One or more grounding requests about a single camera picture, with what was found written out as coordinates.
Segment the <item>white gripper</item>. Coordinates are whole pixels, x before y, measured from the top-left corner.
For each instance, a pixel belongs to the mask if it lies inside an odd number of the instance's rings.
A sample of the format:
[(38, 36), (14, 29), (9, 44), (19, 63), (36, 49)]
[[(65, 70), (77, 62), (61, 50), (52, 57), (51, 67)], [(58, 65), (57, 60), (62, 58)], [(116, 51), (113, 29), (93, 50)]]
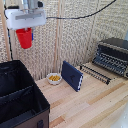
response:
[[(7, 9), (7, 27), (12, 30), (36, 27), (46, 23), (46, 14), (43, 9), (35, 9), (33, 13), (24, 13), (20, 9)], [(32, 41), (34, 40), (33, 28), (31, 28)]]

